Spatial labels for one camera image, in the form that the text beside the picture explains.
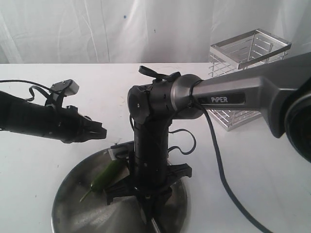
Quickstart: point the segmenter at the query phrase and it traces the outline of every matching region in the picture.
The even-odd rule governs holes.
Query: green pepper
[[[90,189],[80,199],[82,202],[91,192],[102,192],[115,179],[115,177],[123,170],[126,162],[121,159],[113,160],[106,169],[98,174],[90,185]]]

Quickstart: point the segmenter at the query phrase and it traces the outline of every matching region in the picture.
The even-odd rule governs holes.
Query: white curtain
[[[207,62],[256,28],[311,51],[311,0],[0,0],[0,63]]]

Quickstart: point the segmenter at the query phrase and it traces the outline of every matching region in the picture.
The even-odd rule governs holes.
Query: stainless steel plate
[[[83,160],[67,175],[53,204],[54,233],[155,232],[151,224],[142,222],[134,197],[118,198],[107,206],[104,194],[91,193],[79,203],[94,177],[110,161],[108,149],[102,150]],[[159,221],[168,233],[179,233],[187,222],[187,193],[181,181],[172,185],[172,189],[173,195],[166,203]]]

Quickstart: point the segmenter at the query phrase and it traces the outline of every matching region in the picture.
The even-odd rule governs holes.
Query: white tabletop
[[[207,78],[208,64],[146,64],[161,73],[180,71]],[[63,144],[39,137],[0,132],[0,232],[50,233],[56,191],[70,170],[89,155],[114,143],[133,140],[127,92],[151,78],[138,74],[139,64],[0,65],[0,79],[25,79],[51,86],[74,79],[77,95],[65,98],[79,112],[100,121],[106,140]],[[28,85],[1,83],[0,90],[29,97]],[[44,104],[37,94],[36,103]],[[311,164],[292,148],[286,136],[276,139],[262,118],[231,132],[214,123],[229,185],[245,208],[276,233],[311,232]],[[175,120],[172,129],[187,128],[197,148],[184,156],[172,151],[174,164],[188,163],[193,177],[185,183],[190,196],[189,233],[259,232],[232,203],[223,188],[205,118]],[[170,135],[170,145],[191,148],[186,133]]]

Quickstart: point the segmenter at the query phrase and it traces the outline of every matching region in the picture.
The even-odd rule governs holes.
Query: wire basket
[[[291,43],[262,29],[238,35],[210,46],[209,76],[212,78],[241,69],[283,60]],[[209,110],[227,131],[261,116],[257,111]]]

